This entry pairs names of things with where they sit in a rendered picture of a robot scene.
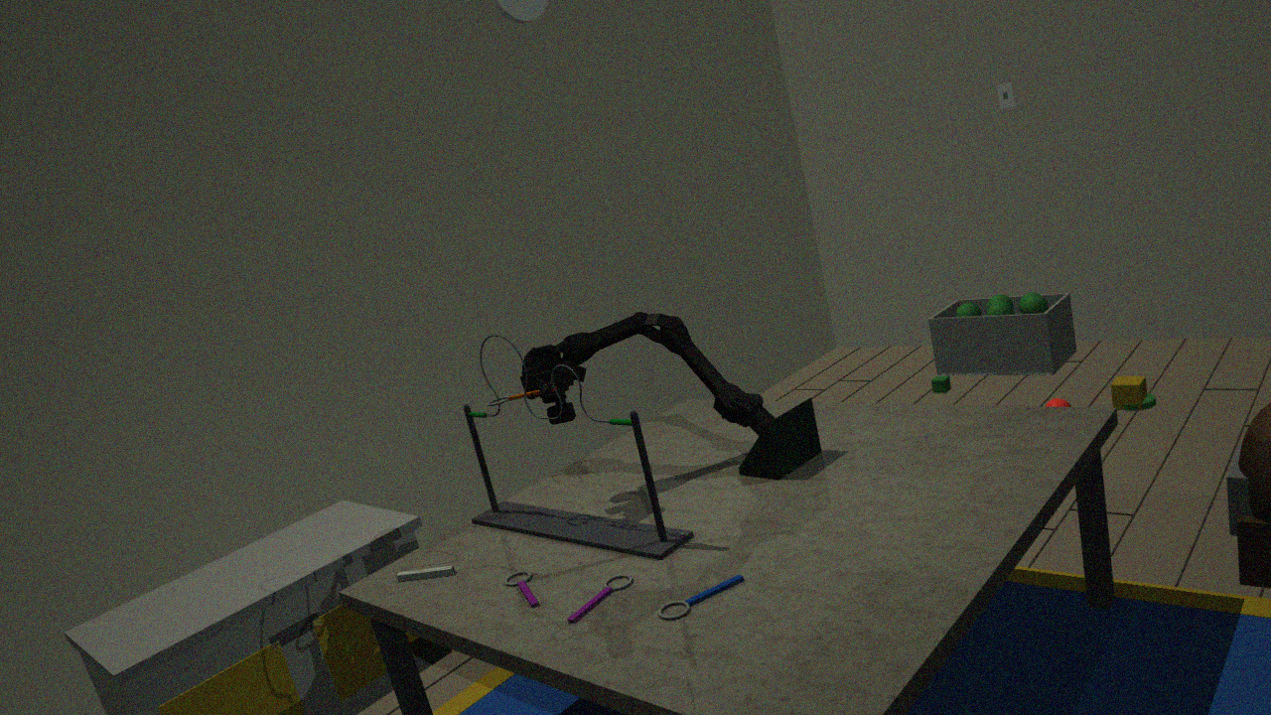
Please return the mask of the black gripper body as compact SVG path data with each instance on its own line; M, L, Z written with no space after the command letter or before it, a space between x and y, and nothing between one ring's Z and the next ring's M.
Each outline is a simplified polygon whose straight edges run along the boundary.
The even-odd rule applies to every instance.
M539 345L539 348L527 352L527 358L530 358L533 364L540 363L541 372L552 370L550 361L559 359L555 345ZM557 389L562 389L562 386L564 386L564 392L567 392L567 390L569 390L569 386L573 385L573 373L564 366L559 366L557 367L557 370L561 373L561 384L557 384L555 386ZM574 420L576 413L573 404L562 401L562 406L563 406L562 413L561 413L561 401L557 401L554 406L547 408L547 415L552 425L566 424L566 422ZM561 417L557 418L559 413ZM552 418L555 418L555 420L552 420Z

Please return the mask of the purple handle with dark loop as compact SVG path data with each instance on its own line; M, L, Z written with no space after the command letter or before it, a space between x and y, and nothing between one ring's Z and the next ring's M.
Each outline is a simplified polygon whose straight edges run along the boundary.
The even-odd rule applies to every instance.
M629 587L630 583L632 583L632 580L633 580L633 578L630 578L630 580L628 580L627 585L623 585L623 587L616 587L616 588L608 587L609 580L614 580L616 578L630 578L630 575L622 574L622 575L616 575L616 577L613 577L613 578L609 578L608 580L605 580L605 583L604 583L604 588L605 589L602 589L601 592L599 592L597 596L592 597L592 599L590 599L586 605L583 605L581 608L578 608L578 611L576 611L574 615L568 618L568 622L569 624L578 622L578 618L583 617L583 615L587 613L599 602L601 602L601 599L604 599L605 597L608 597L610 594L610 592L613 592L613 591L622 591L622 589Z
M527 578L525 578L525 580L527 580L527 579L531 578L531 573L527 573L527 571L521 571L521 573L527 574ZM525 580L513 580L513 583L508 583L508 578L512 578L513 575L517 575L517 574L521 574L521 573L520 571L511 573L511 575L508 575L507 578L505 578L505 585L508 585L508 587L519 585L520 591L522 591L522 594L525 594L525 598L527 599L527 605L530 605L533 608L535 608L535 607L539 606L538 599L534 597L533 592L530 589L527 589L527 584L525 583Z

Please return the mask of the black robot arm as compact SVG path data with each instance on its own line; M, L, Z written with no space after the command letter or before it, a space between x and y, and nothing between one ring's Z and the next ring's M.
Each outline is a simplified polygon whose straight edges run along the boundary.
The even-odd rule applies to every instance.
M661 331L655 329L655 326L661 326ZM600 349L620 343L636 334L663 344L674 354L681 356L690 366L690 370L697 372L698 378L702 378L702 384L705 384L710 392L716 395L714 408L716 411L721 413L723 420L726 418L731 424L750 425L758 436L763 434L769 422L775 420L775 417L771 417L771 413L766 411L766 408L763 406L764 400L761 395L744 392L744 389L738 389L737 385L728 384L710 361L693 344L683 320L676 316L667 316L667 314L636 312L630 317L627 317L627 320L613 323L605 326L605 329L578 331L578 334L569 335L563 343L555 345L559 359L550 361L552 370L559 363L568 364L569 370L574 370L578 380L583 381L586 370L578 366L580 363L591 358ZM563 353L563 357L561 357L561 353ZM527 370L526 392L534 392L534 390L539 390L535 375L541 372L540 363L533 364L527 356L525 356L524 361Z

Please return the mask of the grey loop with blue handle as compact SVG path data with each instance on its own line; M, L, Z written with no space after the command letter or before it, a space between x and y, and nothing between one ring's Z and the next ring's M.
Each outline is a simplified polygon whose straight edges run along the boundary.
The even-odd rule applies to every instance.
M721 580L721 583L717 584L716 587L710 587L709 589L702 592L700 594L693 596L689 599L685 599L685 601L672 601L672 602L670 602L667 605L663 605L661 608L658 608L658 616L661 618L665 618L665 620L681 618L681 617L684 617L690 611L690 607L693 605L697 605L697 603L702 602L702 599L705 599L705 598L708 598L710 596L716 596L717 593L719 593L721 591L727 589L728 587L733 587L735 584L738 583L738 580L744 580L744 575L737 575L736 578L730 578L728 580ZM663 608L669 607L670 605L685 605L685 606L688 606L688 608L684 611L684 613L679 613L676 616L665 616L662 613L662 611L663 611Z

